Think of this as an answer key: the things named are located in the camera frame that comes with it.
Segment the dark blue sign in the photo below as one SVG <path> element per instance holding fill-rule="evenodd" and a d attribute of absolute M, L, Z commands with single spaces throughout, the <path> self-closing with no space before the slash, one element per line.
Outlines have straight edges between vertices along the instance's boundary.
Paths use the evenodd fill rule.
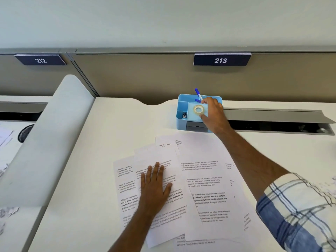
<path fill-rule="evenodd" d="M 246 66 L 251 53 L 199 53 L 194 55 L 194 65 Z"/>
<path fill-rule="evenodd" d="M 67 65 L 61 55 L 15 55 L 23 65 Z"/>

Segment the hand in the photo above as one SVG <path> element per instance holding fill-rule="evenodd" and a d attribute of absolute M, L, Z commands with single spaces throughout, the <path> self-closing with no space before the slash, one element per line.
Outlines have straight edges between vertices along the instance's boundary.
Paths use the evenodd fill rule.
<path fill-rule="evenodd" d="M 207 97 L 203 99 L 201 103 L 208 104 L 208 116 L 201 114 L 200 118 L 210 131 L 218 136 L 219 134 L 232 130 L 227 118 L 224 115 L 223 105 L 219 103 L 217 99 Z"/>
<path fill-rule="evenodd" d="M 170 193 L 172 183 L 167 184 L 165 190 L 162 188 L 164 167 L 159 169 L 159 163 L 156 162 L 152 178 L 152 167 L 149 166 L 145 177 L 144 173 L 141 173 L 141 196 L 139 200 L 138 210 L 141 214 L 154 219 L 155 215 L 165 205 L 168 195 Z"/>

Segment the tape roll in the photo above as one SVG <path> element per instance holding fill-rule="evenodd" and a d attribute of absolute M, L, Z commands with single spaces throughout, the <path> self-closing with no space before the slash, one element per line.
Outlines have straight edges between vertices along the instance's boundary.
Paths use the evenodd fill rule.
<path fill-rule="evenodd" d="M 203 107 L 202 105 L 195 105 L 195 107 L 194 107 L 194 112 L 195 112 L 195 114 L 200 115 L 200 114 L 204 114 L 205 110 L 204 110 L 204 107 Z"/>

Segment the rolled-up sleeve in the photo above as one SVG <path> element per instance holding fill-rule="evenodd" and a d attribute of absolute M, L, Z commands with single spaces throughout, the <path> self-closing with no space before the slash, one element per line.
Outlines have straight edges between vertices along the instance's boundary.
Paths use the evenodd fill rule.
<path fill-rule="evenodd" d="M 283 249 L 336 251 L 336 198 L 299 175 L 286 174 L 267 187 L 256 211 Z"/>

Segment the black mesh object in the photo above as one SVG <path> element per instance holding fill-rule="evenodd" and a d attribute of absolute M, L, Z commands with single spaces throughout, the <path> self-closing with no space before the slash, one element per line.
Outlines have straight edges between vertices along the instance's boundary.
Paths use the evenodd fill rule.
<path fill-rule="evenodd" d="M 34 125 L 29 125 L 23 128 L 21 132 L 19 133 L 19 135 L 17 136 L 17 140 L 23 143 L 25 139 L 27 138 L 28 134 L 30 133 L 30 131 L 33 129 L 33 126 Z"/>

